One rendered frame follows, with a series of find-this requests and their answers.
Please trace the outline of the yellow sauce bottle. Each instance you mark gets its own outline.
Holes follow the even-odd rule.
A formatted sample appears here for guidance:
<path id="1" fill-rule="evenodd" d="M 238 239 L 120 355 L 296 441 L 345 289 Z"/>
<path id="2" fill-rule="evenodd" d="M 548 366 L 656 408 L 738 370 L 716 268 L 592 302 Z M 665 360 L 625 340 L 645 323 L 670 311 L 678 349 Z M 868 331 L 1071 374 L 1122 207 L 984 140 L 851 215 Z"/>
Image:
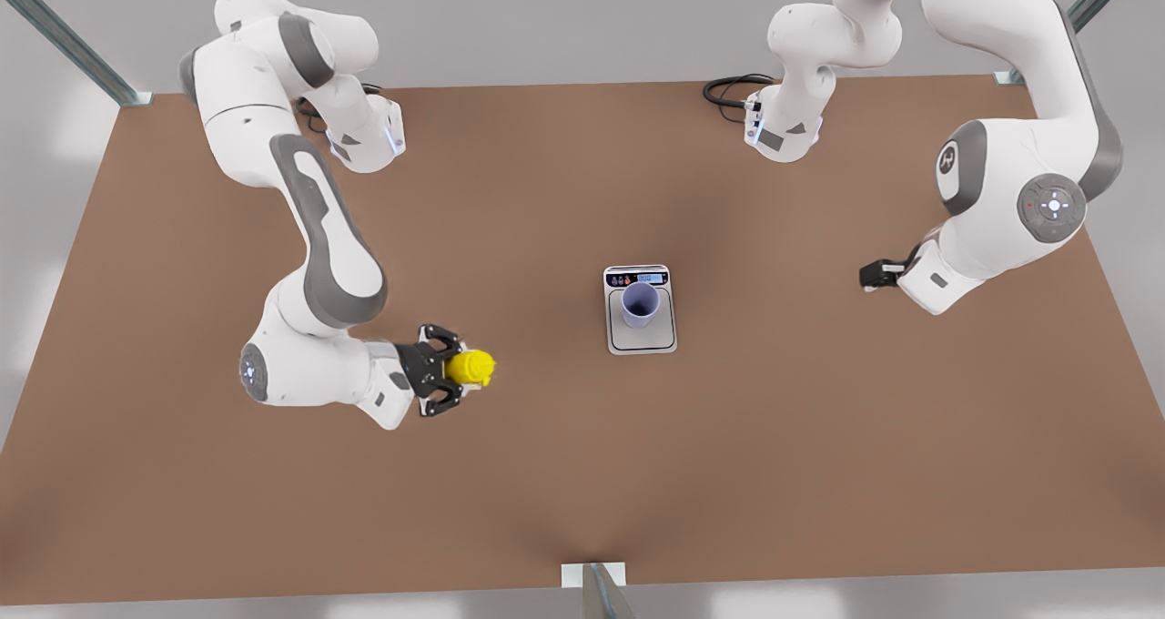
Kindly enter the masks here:
<path id="1" fill-rule="evenodd" d="M 464 350 L 449 358 L 442 366 L 444 377 L 456 384 L 473 388 L 483 388 L 490 384 L 490 377 L 496 367 L 495 359 L 483 350 Z"/>

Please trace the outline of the lavender cup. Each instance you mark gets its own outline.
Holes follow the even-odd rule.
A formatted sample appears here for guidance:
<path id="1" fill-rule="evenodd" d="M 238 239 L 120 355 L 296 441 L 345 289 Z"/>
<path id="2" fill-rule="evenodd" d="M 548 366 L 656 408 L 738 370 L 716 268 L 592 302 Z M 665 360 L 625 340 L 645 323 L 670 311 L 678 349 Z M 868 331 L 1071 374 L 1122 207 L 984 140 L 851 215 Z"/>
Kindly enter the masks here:
<path id="1" fill-rule="evenodd" d="M 641 330 L 654 321 L 659 309 L 659 294 L 647 280 L 636 280 L 624 288 L 620 298 L 623 321 L 629 329 Z"/>

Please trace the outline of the silver kitchen scale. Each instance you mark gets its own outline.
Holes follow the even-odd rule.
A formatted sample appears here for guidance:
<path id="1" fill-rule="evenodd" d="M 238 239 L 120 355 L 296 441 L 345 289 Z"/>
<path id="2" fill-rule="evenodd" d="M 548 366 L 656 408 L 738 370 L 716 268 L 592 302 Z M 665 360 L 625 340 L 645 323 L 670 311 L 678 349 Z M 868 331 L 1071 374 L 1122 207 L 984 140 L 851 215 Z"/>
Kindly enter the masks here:
<path id="1" fill-rule="evenodd" d="M 612 354 L 670 353 L 677 349 L 673 276 L 666 266 L 606 268 L 603 310 Z"/>

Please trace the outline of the silver frame post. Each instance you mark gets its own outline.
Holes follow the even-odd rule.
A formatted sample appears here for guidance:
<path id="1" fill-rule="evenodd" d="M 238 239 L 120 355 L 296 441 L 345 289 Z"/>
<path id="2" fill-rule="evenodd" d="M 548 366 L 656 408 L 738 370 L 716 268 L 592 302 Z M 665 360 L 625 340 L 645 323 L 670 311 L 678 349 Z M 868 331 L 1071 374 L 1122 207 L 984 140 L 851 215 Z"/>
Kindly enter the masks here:
<path id="1" fill-rule="evenodd" d="M 966 45 L 998 56 L 1011 65 L 994 78 L 1002 86 L 1024 83 L 1025 71 L 1037 73 L 1037 55 L 1065 56 L 1067 45 L 1114 0 L 987 0 L 989 15 L 975 19 Z"/>
<path id="2" fill-rule="evenodd" d="M 31 24 L 47 42 L 66 56 L 87 76 L 96 87 L 111 96 L 120 107 L 147 107 L 153 93 L 137 91 L 122 78 L 84 38 L 71 29 L 43 0 L 5 0 L 26 22 Z"/>
<path id="3" fill-rule="evenodd" d="M 623 562 L 562 564 L 562 588 L 582 590 L 582 619 L 637 619 L 624 598 Z"/>

